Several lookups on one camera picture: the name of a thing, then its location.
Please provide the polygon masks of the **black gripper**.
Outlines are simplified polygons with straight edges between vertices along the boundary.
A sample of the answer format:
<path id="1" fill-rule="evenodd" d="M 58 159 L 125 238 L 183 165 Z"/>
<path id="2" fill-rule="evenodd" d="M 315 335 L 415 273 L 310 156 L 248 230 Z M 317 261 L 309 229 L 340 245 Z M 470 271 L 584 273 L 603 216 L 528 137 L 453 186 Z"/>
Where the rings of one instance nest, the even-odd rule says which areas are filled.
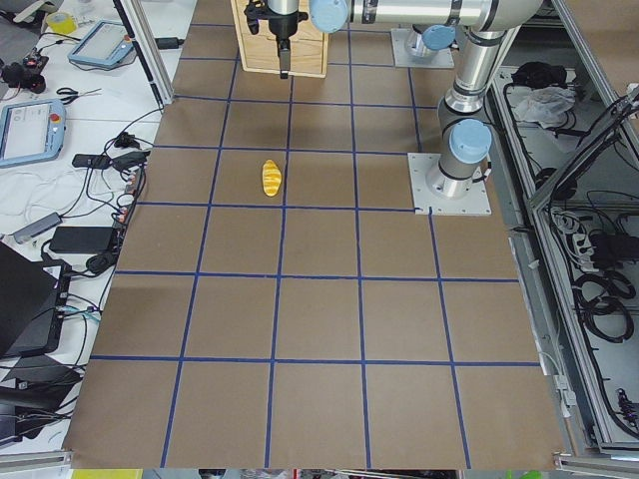
<path id="1" fill-rule="evenodd" d="M 298 31 L 299 12 L 288 15 L 273 13 L 269 19 L 269 29 L 277 38 L 280 78 L 287 79 L 291 70 L 291 42 Z"/>

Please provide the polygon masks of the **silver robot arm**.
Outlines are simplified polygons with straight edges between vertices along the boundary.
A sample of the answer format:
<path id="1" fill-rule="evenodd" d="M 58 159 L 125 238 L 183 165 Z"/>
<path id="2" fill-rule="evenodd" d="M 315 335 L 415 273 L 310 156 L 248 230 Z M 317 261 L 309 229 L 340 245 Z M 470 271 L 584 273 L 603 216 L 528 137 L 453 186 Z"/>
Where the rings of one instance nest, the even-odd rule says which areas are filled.
<path id="1" fill-rule="evenodd" d="M 465 44 L 454 82 L 440 102 L 460 121 L 442 123 L 444 152 L 425 175 L 429 189 L 443 198 L 460 199 L 473 184 L 473 175 L 487 157 L 492 134 L 471 115 L 481 110 L 496 69 L 518 29 L 539 9 L 539 1 L 312 1 L 308 11 L 298 1 L 251 1 L 244 13 L 252 34 L 266 20 L 276 37 L 280 74 L 291 69 L 291 38 L 310 20 L 323 33 L 346 23 L 409 23 L 463 27 Z"/>
<path id="2" fill-rule="evenodd" d="M 405 41 L 406 51 L 424 58 L 448 48 L 455 40 L 456 29 L 446 25 L 413 25 Z"/>

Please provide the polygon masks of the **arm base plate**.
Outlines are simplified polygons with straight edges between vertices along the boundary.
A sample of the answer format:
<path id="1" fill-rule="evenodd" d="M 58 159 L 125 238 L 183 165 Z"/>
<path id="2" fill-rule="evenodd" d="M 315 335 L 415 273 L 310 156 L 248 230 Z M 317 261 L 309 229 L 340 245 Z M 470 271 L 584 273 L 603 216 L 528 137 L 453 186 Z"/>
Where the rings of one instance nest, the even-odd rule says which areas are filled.
<path id="1" fill-rule="evenodd" d="M 477 165 L 466 180 L 446 177 L 440 154 L 409 153 L 408 172 L 413 210 L 417 215 L 487 217 L 492 214 L 483 170 Z"/>
<path id="2" fill-rule="evenodd" d="M 423 31 L 393 28 L 390 31 L 395 67 L 452 69 L 450 46 L 455 40 L 453 27 L 432 25 Z"/>

